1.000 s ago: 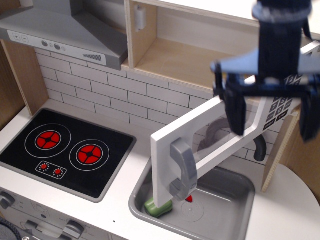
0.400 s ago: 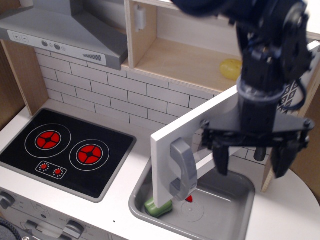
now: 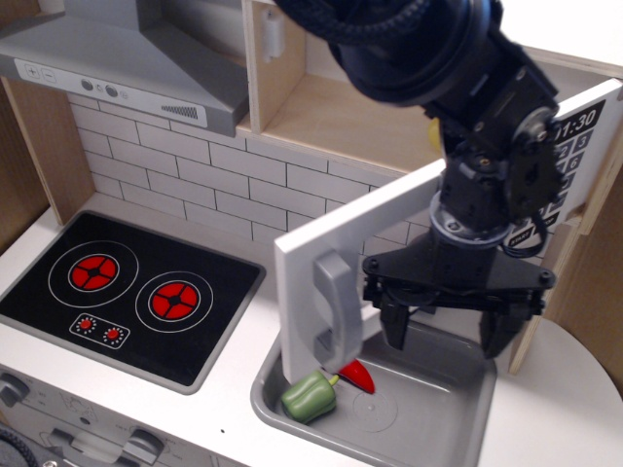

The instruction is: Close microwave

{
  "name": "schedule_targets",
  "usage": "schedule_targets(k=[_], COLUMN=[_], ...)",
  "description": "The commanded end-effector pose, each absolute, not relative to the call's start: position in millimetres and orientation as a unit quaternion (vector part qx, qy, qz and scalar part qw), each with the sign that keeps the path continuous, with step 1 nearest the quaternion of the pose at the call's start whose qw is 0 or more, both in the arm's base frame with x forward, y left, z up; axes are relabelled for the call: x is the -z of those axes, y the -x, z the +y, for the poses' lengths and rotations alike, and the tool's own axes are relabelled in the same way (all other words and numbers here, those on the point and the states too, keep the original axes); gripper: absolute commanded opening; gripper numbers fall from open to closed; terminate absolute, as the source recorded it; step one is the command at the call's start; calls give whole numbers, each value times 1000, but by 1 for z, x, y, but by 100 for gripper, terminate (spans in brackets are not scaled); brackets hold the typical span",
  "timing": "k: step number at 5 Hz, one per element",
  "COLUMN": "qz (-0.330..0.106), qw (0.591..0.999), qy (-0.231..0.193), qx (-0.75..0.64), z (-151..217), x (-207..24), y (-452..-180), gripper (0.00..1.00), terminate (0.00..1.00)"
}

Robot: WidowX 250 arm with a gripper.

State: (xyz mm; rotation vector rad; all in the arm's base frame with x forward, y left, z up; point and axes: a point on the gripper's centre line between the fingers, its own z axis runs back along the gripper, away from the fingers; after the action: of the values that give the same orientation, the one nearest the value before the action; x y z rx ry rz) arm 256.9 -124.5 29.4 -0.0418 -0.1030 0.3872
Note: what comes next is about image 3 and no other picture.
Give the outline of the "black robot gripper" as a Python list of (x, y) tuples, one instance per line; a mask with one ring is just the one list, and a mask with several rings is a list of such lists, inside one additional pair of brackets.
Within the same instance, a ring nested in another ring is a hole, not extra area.
[(544, 292), (556, 275), (496, 247), (466, 249), (434, 233), (418, 236), (404, 248), (367, 257), (363, 299), (381, 307), (387, 344), (404, 348), (410, 307), (439, 306), (483, 312), (479, 324), (486, 359), (495, 359), (542, 313)]

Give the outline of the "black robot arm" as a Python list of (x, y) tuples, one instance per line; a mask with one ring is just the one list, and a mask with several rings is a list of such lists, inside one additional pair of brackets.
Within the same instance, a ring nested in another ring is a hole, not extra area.
[(282, 1), (324, 40), (365, 96), (420, 106), (440, 122), (446, 168), (430, 204), (431, 228), (407, 247), (365, 259), (363, 297), (381, 313), (387, 343), (402, 348), (419, 308), (475, 309), (486, 358), (541, 313), (554, 274), (530, 263), (538, 246), (504, 240), (556, 201), (556, 88), (500, 30), (497, 1)]

